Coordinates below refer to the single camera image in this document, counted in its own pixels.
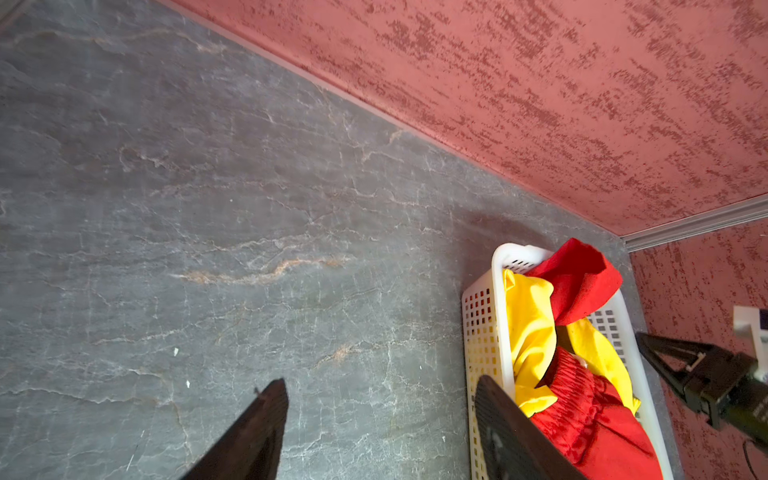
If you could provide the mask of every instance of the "red fabric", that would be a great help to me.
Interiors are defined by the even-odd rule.
[[[527,276],[554,286],[551,303],[555,325],[570,325],[599,309],[621,286],[621,274],[593,246],[571,238]]]
[[[558,347],[549,388],[558,401],[531,421],[590,480],[662,480],[654,447],[616,389]]]

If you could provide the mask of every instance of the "clothing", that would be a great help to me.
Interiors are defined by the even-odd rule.
[[[637,413],[640,400],[632,396],[629,372],[611,342],[589,323],[589,319],[577,320],[565,328],[568,330],[574,353],[584,359],[589,371],[605,377],[618,392],[621,403],[632,415]]]
[[[530,417],[557,401],[547,386],[536,388],[547,372],[557,342],[549,304],[552,284],[504,270],[504,290],[515,373],[515,403]]]
[[[569,325],[601,308],[619,290],[621,275],[594,247],[575,238],[526,273],[551,283],[555,325]]]
[[[616,389],[562,348],[547,378],[558,401],[531,421],[590,480],[662,480],[654,447]]]

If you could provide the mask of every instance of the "red cloth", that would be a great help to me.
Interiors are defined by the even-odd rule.
[[[560,347],[552,371],[558,401],[531,421],[571,464],[590,480],[662,480],[648,435],[610,382]]]
[[[599,309],[621,286],[621,274],[593,246],[571,238],[525,275],[543,278],[554,286],[554,324],[570,325]]]

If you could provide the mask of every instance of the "gray marble floor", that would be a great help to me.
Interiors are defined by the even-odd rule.
[[[642,327],[613,235],[158,4],[37,2],[0,35],[0,477],[177,477],[284,377],[279,478],[467,478],[462,288],[572,236]]]

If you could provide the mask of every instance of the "white object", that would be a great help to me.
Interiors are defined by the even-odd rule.
[[[768,381],[768,329],[760,323],[761,311],[754,306],[733,306],[733,331],[739,336],[751,337],[757,358],[756,379]]]
[[[505,243],[493,253],[491,269],[462,295],[469,454],[473,480],[489,480],[475,417],[474,398],[478,379],[482,375],[491,376],[512,399],[515,398],[515,374],[512,370],[507,299],[504,294],[502,271],[508,269],[515,273],[526,273],[551,255],[552,252],[532,245]],[[667,448],[661,435],[654,401],[650,396],[640,351],[637,349],[621,291],[616,292],[603,308],[590,315],[589,320],[611,341],[627,366],[634,395],[642,402],[637,411],[637,419],[656,450],[664,478],[672,480]]]

